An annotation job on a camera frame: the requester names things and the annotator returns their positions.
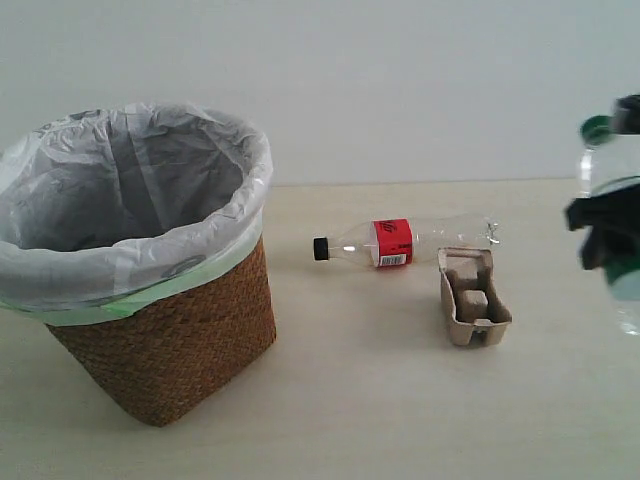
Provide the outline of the clear bottle green label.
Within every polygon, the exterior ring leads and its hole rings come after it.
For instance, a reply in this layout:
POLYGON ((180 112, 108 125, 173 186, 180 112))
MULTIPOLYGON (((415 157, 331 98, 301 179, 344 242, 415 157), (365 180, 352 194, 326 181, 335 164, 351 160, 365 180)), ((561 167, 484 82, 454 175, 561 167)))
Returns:
MULTIPOLYGON (((584 152, 579 161, 580 194, 604 195, 639 184, 639 137, 618 135, 612 118, 595 115, 580 128, 584 152)), ((631 251, 615 253, 606 246, 599 269, 615 307, 620 329, 639 335, 639 241, 630 241, 631 251)))

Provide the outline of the brown cardboard pulp tray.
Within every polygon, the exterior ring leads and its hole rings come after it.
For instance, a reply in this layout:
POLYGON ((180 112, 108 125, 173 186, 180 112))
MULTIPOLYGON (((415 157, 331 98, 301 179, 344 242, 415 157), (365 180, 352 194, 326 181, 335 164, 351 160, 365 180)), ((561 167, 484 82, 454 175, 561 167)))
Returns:
POLYGON ((494 284, 488 249, 446 247, 438 251, 440 298, 450 342, 457 347, 499 344, 512 314, 494 284))

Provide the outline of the brown woven wicker trash basket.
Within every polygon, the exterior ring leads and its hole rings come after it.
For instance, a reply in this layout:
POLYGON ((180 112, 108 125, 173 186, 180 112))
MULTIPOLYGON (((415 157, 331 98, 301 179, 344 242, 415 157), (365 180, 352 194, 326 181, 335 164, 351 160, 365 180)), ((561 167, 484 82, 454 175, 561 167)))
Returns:
POLYGON ((147 425, 171 424, 274 343, 264 247, 222 277, 129 318, 49 331, 125 412, 147 425))

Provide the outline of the white plastic trash bag liner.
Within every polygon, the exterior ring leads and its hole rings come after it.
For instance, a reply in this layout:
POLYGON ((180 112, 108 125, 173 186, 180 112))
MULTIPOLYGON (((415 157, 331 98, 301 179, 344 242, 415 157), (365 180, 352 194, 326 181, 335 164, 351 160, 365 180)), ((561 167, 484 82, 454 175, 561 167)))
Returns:
POLYGON ((209 108, 48 123, 1 157, 1 305, 88 325, 216 280, 257 246, 272 174, 266 135, 209 108))

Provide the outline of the clear bottle red label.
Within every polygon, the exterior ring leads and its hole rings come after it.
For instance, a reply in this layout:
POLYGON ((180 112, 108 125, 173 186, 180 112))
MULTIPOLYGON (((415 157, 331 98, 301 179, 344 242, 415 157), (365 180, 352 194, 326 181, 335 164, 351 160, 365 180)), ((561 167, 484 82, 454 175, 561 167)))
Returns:
POLYGON ((498 223, 485 215, 370 220, 337 236, 313 239, 317 262, 342 259, 373 268, 430 262, 443 248, 487 249, 500 243, 498 223))

